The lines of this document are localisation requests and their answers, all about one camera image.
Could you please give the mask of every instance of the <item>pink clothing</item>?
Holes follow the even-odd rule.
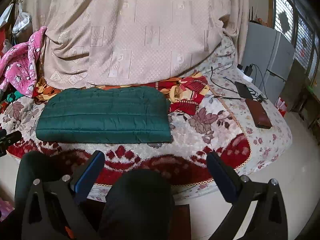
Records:
[[[22,95],[32,97],[37,82],[36,62],[39,58],[46,26],[31,35],[28,42],[12,47],[0,61],[0,89],[6,91],[9,83]]]

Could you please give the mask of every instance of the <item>quilted green pad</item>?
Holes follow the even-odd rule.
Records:
[[[170,142],[170,102],[151,87],[66,89],[50,99],[36,128],[42,141]]]

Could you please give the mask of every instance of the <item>beige quilt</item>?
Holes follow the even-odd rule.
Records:
[[[48,27],[43,74],[50,86],[143,84],[179,75],[225,33],[241,61],[248,0],[20,0],[33,31]]]

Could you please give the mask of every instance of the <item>black smartphone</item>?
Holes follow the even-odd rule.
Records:
[[[236,88],[238,90],[240,97],[253,100],[252,94],[250,93],[246,84],[243,84],[243,83],[236,81],[235,85],[236,85]]]

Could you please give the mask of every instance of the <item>window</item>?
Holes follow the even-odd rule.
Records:
[[[313,75],[315,74],[316,71],[316,65],[317,65],[317,60],[318,60],[318,56],[316,51],[313,53],[313,60],[312,60],[312,64],[311,64],[311,68],[310,68],[310,72],[308,75],[308,78],[310,81],[312,81]]]
[[[315,44],[316,44],[317,51],[319,51],[319,38],[317,34],[315,35]]]
[[[295,58],[307,69],[312,50],[312,33],[299,17]]]
[[[319,36],[298,0],[275,0],[274,29],[295,46],[295,58],[312,82],[319,61]]]
[[[287,0],[276,0],[275,30],[283,33],[289,42],[292,41],[293,9]]]

